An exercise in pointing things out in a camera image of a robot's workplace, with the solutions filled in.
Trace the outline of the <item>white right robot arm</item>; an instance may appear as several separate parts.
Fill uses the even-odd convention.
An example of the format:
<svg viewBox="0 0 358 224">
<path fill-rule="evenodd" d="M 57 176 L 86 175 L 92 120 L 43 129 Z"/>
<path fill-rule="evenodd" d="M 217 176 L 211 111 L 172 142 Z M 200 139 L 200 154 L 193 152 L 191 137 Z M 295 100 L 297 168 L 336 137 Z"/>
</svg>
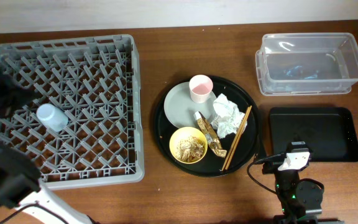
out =
<svg viewBox="0 0 358 224">
<path fill-rule="evenodd" d="M 299 173 L 306 169 L 311 157 L 311 149 L 303 141 L 288 144 L 285 152 L 267 157 L 263 161 L 263 174 L 273 174 L 273 191 L 282 206 L 282 215 L 276 215 L 273 222 L 318 223 L 322 214 L 324 185 L 313 179 L 301 179 Z"/>
</svg>

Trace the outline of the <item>white paper napkin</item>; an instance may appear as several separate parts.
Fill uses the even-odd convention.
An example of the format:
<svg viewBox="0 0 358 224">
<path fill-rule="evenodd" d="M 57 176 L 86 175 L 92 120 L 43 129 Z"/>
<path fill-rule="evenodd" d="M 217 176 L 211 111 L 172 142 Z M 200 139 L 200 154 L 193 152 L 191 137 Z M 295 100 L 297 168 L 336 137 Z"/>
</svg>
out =
<svg viewBox="0 0 358 224">
<path fill-rule="evenodd" d="M 211 126 L 216 130 L 218 137 L 223 139 L 229 134 L 236 134 L 245 115 L 239 111 L 238 106 L 221 93 L 213 101 L 213 108 L 216 116 Z"/>
</svg>

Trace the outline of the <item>gold foil wrapper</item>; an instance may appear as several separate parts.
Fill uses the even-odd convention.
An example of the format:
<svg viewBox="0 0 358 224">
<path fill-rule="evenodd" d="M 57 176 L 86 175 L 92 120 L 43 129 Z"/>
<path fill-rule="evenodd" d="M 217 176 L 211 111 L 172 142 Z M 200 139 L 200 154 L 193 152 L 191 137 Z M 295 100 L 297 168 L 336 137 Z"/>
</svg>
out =
<svg viewBox="0 0 358 224">
<path fill-rule="evenodd" d="M 227 151 L 223 149 L 218 135 L 216 134 L 212 126 L 208 123 L 208 120 L 199 111 L 194 113 L 194 117 L 201 132 L 206 137 L 209 148 L 214 152 L 216 156 L 225 158 L 227 155 Z"/>
</svg>

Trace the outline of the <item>grey round plate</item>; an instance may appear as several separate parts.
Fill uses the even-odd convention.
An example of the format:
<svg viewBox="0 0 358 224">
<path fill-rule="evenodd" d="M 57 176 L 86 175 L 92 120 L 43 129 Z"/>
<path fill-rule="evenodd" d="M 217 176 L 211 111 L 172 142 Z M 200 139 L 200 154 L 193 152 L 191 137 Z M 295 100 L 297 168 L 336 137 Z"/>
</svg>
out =
<svg viewBox="0 0 358 224">
<path fill-rule="evenodd" d="M 177 84 L 165 97 L 165 116 L 176 128 L 198 128 L 194 113 L 199 111 L 211 123 L 216 116 L 213 108 L 215 99 L 216 95 L 211 92 L 206 102 L 195 103 L 190 97 L 189 82 Z"/>
</svg>

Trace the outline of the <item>pink plastic cup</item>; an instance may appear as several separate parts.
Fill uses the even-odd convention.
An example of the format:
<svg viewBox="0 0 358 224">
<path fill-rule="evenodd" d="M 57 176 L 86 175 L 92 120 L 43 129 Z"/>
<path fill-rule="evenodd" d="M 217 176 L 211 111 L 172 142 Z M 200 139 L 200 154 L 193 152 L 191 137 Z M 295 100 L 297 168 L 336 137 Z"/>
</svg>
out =
<svg viewBox="0 0 358 224">
<path fill-rule="evenodd" d="M 195 103 L 204 103 L 213 89 L 213 81 L 206 75 L 195 75 L 189 81 L 190 97 Z"/>
</svg>

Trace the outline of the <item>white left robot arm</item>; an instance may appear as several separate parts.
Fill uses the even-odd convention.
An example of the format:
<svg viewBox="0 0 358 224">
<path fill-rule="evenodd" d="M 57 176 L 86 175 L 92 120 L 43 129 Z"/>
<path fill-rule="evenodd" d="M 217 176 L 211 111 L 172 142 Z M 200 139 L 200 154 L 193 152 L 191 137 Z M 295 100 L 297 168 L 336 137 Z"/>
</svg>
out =
<svg viewBox="0 0 358 224">
<path fill-rule="evenodd" d="M 19 108 L 41 94 L 19 86 L 0 67 L 0 119 L 11 118 Z M 25 212 L 43 223 L 93 223 L 54 194 L 41 180 L 35 164 L 23 153 L 0 142 L 0 207 Z"/>
</svg>

